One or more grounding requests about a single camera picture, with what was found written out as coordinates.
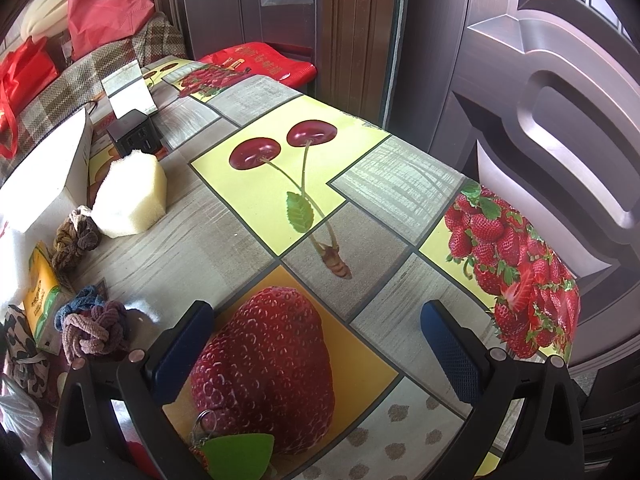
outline yellow package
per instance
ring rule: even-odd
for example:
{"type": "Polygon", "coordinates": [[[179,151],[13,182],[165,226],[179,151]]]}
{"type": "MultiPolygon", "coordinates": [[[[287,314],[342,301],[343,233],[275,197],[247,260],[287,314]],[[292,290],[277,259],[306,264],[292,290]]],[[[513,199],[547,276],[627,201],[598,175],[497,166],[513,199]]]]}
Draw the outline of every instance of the yellow package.
{"type": "Polygon", "coordinates": [[[36,346],[58,355],[61,341],[54,318],[58,309],[73,298],[73,293],[56,277],[43,242],[38,242],[31,253],[29,275],[31,281],[23,302],[24,314],[36,346]]]}

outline yellow sponge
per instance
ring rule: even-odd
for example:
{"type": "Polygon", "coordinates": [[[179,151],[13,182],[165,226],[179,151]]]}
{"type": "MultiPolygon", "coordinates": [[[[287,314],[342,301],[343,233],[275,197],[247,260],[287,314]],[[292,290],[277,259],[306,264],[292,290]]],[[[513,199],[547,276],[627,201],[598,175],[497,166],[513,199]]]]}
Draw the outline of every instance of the yellow sponge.
{"type": "Polygon", "coordinates": [[[155,224],[166,209],[166,175],[153,155],[134,150],[109,168],[91,213],[110,238],[134,235],[155,224]]]}

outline blue pad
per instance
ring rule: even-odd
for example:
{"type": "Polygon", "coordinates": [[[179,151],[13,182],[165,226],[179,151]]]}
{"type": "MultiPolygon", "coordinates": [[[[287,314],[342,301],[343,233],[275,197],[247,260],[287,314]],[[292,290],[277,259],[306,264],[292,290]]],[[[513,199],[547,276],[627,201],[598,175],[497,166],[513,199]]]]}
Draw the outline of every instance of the blue pad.
{"type": "Polygon", "coordinates": [[[175,402],[213,332],[214,322],[213,309],[203,301],[196,301],[174,328],[165,330],[158,337],[157,343],[160,346],[161,338],[165,333],[168,336],[174,336],[175,339],[166,349],[159,363],[154,366],[150,389],[156,404],[162,406],[175,402]],[[175,335],[172,331],[179,331],[179,333],[175,335]]]}
{"type": "Polygon", "coordinates": [[[482,396],[480,371],[431,301],[422,306],[420,327],[458,398],[475,406],[482,396]]]}

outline fruit print tablecloth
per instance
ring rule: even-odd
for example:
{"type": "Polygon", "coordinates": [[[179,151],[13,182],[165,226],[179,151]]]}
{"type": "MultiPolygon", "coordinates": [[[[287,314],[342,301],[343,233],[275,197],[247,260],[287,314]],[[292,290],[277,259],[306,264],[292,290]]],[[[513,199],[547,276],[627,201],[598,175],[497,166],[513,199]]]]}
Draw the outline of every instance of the fruit print tablecloth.
{"type": "Polygon", "coordinates": [[[167,150],[167,215],[134,241],[107,240],[76,284],[104,278],[114,296],[153,298],[153,330],[179,318],[184,298],[220,313],[164,407],[185,440],[209,408],[204,425],[220,433],[273,428],[265,478],[414,480],[471,410],[422,336],[426,301],[488,348],[568,359],[574,276],[491,190],[264,76],[176,59],[145,73],[167,150]],[[141,270],[125,272],[134,262],[141,270]]]}

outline red fabric bag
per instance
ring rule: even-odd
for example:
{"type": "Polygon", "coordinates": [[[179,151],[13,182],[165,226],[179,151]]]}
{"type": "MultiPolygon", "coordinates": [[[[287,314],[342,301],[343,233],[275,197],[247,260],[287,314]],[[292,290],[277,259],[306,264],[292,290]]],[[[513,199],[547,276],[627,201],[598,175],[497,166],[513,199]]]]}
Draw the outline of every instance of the red fabric bag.
{"type": "Polygon", "coordinates": [[[299,88],[316,77],[316,67],[306,61],[284,57],[266,43],[254,41],[224,48],[199,59],[236,72],[267,75],[283,85],[299,88]]]}
{"type": "Polygon", "coordinates": [[[55,78],[58,69],[45,50],[47,38],[33,43],[27,38],[21,46],[7,54],[0,64],[0,132],[9,125],[9,147],[0,136],[0,156],[14,158],[18,151],[16,115],[55,78]]]}
{"type": "Polygon", "coordinates": [[[154,13],[152,0],[68,0],[68,26],[77,61],[99,46],[133,36],[154,13]]]}

